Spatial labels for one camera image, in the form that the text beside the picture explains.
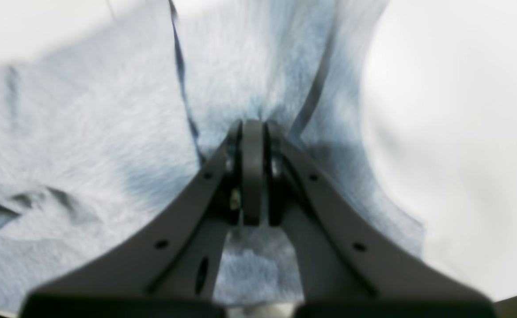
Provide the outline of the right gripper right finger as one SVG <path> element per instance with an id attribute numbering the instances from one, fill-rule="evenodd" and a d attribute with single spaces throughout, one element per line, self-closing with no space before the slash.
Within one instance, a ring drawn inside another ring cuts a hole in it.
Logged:
<path id="1" fill-rule="evenodd" d="M 295 250 L 295 318 L 495 318 L 492 302 L 371 226 L 272 121 L 241 125 L 246 226 L 278 226 Z"/>

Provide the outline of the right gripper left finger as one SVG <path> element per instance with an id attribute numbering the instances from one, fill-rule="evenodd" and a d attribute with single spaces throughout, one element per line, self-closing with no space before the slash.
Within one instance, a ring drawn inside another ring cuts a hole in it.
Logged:
<path id="1" fill-rule="evenodd" d="M 22 318 L 224 318 L 213 304 L 242 135 L 236 121 L 174 201 L 121 245 L 36 288 Z"/>

